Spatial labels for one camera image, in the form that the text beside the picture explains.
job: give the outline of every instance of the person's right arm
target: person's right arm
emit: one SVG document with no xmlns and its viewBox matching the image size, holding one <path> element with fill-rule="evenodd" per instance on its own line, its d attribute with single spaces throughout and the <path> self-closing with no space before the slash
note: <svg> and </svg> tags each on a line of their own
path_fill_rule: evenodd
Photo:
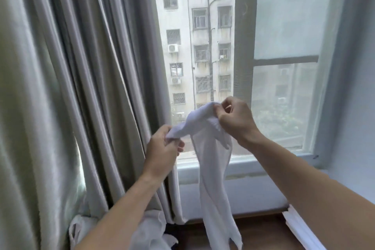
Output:
<svg viewBox="0 0 375 250">
<path fill-rule="evenodd" d="M 245 102 L 230 96 L 214 109 L 226 132 L 254 154 L 327 250 L 375 249 L 374 204 L 267 139 Z"/>
</svg>

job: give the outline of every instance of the white fabric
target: white fabric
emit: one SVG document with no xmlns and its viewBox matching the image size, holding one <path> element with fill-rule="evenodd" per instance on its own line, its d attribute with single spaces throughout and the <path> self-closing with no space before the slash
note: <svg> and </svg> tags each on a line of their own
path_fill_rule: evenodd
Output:
<svg viewBox="0 0 375 250">
<path fill-rule="evenodd" d="M 241 249 L 241 234 L 234 222 L 223 182 L 232 154 L 232 140 L 214 116 L 214 104 L 218 103 L 210 102 L 192 111 L 186 122 L 173 127 L 166 137 L 177 139 L 190 134 L 200 165 L 199 194 L 211 248 L 229 250 L 231 238 Z"/>
<path fill-rule="evenodd" d="M 292 205 L 282 213 L 294 236 L 306 250 L 326 250 Z"/>
<path fill-rule="evenodd" d="M 97 219 L 76 215 L 69 226 L 71 249 L 96 226 Z M 162 211 L 150 210 L 143 215 L 137 230 L 133 233 L 129 250 L 171 250 L 178 243 L 172 235 L 164 234 L 166 226 Z"/>
</svg>

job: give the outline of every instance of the person's right hand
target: person's right hand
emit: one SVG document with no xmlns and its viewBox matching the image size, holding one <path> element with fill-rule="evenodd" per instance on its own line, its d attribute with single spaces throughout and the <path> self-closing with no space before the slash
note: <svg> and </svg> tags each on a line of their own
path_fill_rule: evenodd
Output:
<svg viewBox="0 0 375 250">
<path fill-rule="evenodd" d="M 214 105 L 214 112 L 223 129 L 244 148 L 263 136 L 248 105 L 238 98 L 227 97 L 221 105 Z"/>
</svg>

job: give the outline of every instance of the person's left arm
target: person's left arm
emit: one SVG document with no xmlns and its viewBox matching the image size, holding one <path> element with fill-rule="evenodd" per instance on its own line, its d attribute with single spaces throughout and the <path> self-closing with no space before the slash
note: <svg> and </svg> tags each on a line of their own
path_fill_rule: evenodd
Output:
<svg viewBox="0 0 375 250">
<path fill-rule="evenodd" d="M 164 125 L 152 136 L 142 175 L 77 245 L 77 250 L 129 248 L 149 201 L 172 170 L 178 153 L 183 151 L 185 144 L 180 140 L 166 144 L 165 136 L 170 128 Z"/>
</svg>

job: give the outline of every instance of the hand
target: hand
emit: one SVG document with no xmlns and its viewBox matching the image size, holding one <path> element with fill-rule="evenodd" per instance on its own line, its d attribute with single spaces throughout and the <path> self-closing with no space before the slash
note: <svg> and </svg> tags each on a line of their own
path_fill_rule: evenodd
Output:
<svg viewBox="0 0 375 250">
<path fill-rule="evenodd" d="M 238 143 L 249 148 L 249 143 L 262 137 L 248 105 L 235 97 L 227 97 L 221 105 L 214 105 L 214 112 L 223 129 Z"/>
<path fill-rule="evenodd" d="M 174 139 L 168 144 L 165 142 L 165 136 L 170 129 L 171 126 L 163 125 L 147 144 L 142 175 L 156 180 L 158 183 L 164 181 L 168 173 L 171 172 L 177 156 L 185 146 L 185 143 L 180 139 Z"/>
</svg>

